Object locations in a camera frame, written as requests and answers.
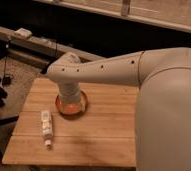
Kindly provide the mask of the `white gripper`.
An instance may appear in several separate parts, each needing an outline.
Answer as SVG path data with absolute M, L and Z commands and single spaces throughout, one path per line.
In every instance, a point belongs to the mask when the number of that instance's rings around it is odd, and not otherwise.
M 81 92 L 77 83 L 59 84 L 58 105 L 60 109 L 79 107 L 81 105 Z

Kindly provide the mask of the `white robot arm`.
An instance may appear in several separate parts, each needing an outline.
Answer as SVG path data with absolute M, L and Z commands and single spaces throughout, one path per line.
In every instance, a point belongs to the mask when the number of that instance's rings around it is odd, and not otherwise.
M 66 53 L 47 77 L 64 101 L 80 99 L 78 84 L 137 86 L 137 171 L 191 171 L 191 48 L 146 50 L 82 63 Z

